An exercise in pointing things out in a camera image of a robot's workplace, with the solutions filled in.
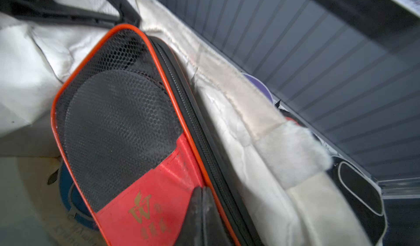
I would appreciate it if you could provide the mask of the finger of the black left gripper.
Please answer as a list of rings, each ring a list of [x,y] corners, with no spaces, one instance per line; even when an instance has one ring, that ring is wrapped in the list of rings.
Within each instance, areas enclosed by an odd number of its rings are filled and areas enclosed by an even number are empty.
[[[138,27],[141,16],[127,0],[106,0],[118,16],[62,5],[54,0],[1,0],[1,12],[16,19],[32,22],[57,23],[113,28],[120,24]]]

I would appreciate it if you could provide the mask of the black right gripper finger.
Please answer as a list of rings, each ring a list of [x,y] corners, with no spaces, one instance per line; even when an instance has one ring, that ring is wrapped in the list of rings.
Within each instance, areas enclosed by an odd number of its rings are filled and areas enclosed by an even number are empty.
[[[210,188],[193,190],[176,246],[231,246]]]

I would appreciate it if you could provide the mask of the clear ping pong paddle set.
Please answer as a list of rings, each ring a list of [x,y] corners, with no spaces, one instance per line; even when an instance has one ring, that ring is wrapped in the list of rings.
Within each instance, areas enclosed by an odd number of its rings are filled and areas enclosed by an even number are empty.
[[[310,131],[311,135],[314,137],[314,139],[317,142],[321,143],[320,138],[311,129],[309,129],[300,119],[298,119],[295,115],[293,115],[292,113],[290,113],[289,111],[284,110],[284,109],[279,109],[278,111],[286,118],[286,120],[291,121],[292,123],[294,123],[296,125],[299,125],[302,128],[308,129]]]

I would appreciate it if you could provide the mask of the red black mesh paddle set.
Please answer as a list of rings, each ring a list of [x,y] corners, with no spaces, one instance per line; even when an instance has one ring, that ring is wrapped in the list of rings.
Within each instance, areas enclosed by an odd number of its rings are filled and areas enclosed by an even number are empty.
[[[262,241],[182,67],[165,42],[112,28],[57,93],[51,127],[110,246],[175,246],[193,190],[210,188],[232,246]]]

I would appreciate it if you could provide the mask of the black paddle case white piping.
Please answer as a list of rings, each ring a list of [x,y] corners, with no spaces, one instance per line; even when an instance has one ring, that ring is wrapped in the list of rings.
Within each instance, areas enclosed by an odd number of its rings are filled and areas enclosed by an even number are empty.
[[[327,174],[341,191],[374,246],[383,245],[388,229],[387,217],[379,187],[350,161],[332,156]]]

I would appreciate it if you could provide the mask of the cream canvas tote bag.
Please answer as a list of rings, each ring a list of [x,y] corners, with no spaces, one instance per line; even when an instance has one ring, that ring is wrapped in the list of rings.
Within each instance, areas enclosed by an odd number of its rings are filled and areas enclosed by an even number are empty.
[[[118,16],[106,0],[55,2]],[[243,74],[157,0],[127,0],[138,28],[174,50],[196,102],[262,241],[261,246],[369,246],[371,241],[327,175],[333,161],[310,131],[286,118]],[[1,12],[1,155],[19,166],[49,233],[68,245],[88,240],[47,187],[60,157],[51,127],[53,101],[112,28],[16,19]]]

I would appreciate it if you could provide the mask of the blue paddle case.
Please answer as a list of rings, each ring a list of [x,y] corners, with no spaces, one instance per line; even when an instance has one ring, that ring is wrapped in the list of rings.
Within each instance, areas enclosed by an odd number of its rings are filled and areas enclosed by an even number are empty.
[[[91,230],[98,231],[98,227],[64,162],[61,163],[58,171],[58,182],[60,198],[67,211],[67,217]]]

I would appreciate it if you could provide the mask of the purple paddle case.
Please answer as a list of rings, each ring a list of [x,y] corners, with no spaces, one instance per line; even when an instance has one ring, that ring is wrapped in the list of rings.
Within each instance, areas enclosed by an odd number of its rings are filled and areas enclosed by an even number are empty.
[[[271,104],[274,104],[274,99],[272,97],[272,94],[264,83],[262,83],[259,79],[255,78],[252,75],[249,75],[247,73],[242,73],[242,74],[269,100],[269,102],[271,102]]]

